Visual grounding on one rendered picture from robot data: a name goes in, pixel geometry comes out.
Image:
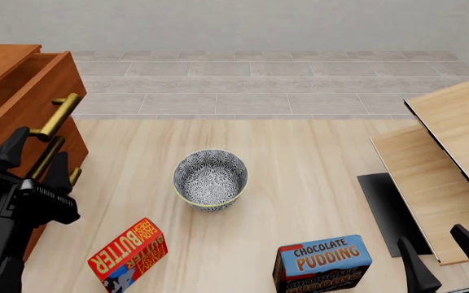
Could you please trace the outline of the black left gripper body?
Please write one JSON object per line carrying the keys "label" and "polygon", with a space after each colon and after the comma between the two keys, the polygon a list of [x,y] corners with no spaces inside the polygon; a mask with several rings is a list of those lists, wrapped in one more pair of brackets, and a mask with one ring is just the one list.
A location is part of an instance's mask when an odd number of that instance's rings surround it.
{"label": "black left gripper body", "polygon": [[50,221],[72,224],[81,216],[76,200],[69,195],[0,169],[0,217],[37,228]]}

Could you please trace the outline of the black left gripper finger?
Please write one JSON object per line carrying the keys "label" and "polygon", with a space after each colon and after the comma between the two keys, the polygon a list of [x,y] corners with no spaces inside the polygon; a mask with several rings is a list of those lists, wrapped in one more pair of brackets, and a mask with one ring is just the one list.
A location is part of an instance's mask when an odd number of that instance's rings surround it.
{"label": "black left gripper finger", "polygon": [[29,132],[30,129],[26,126],[15,129],[11,136],[0,145],[0,169],[8,170],[20,166]]}
{"label": "black left gripper finger", "polygon": [[68,153],[57,153],[51,161],[42,183],[53,190],[69,195],[72,192],[72,183],[68,172]]}

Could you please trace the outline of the pale wooden stepped shelf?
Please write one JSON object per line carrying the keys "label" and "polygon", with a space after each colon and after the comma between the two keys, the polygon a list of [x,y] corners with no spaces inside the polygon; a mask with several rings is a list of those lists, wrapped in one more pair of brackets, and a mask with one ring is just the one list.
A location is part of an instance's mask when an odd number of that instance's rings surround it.
{"label": "pale wooden stepped shelf", "polygon": [[438,262],[465,263],[450,231],[469,230],[469,81],[404,104],[417,125],[371,142]]}

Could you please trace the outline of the blue chocolate pudding box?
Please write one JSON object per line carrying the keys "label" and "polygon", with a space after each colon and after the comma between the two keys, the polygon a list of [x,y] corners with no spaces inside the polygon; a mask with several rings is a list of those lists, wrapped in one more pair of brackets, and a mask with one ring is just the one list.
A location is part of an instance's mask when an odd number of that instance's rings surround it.
{"label": "blue chocolate pudding box", "polygon": [[356,287],[371,264],[355,234],[281,246],[272,276],[277,293],[323,293]]}

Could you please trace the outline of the red butter box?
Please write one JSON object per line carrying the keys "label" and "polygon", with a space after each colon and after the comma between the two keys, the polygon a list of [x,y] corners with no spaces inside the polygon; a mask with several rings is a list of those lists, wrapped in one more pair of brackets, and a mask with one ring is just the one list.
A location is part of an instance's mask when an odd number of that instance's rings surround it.
{"label": "red butter box", "polygon": [[87,263],[107,293],[124,293],[167,253],[163,232],[144,217]]}

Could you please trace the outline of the grey floral patterned bowl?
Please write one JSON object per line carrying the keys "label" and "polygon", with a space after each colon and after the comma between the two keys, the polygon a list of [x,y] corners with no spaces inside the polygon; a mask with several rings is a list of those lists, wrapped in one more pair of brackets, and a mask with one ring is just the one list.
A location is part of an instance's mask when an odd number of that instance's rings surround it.
{"label": "grey floral patterned bowl", "polygon": [[173,171],[176,194],[194,209],[219,212],[233,205],[248,184],[248,169],[235,154],[221,149],[196,151]]}

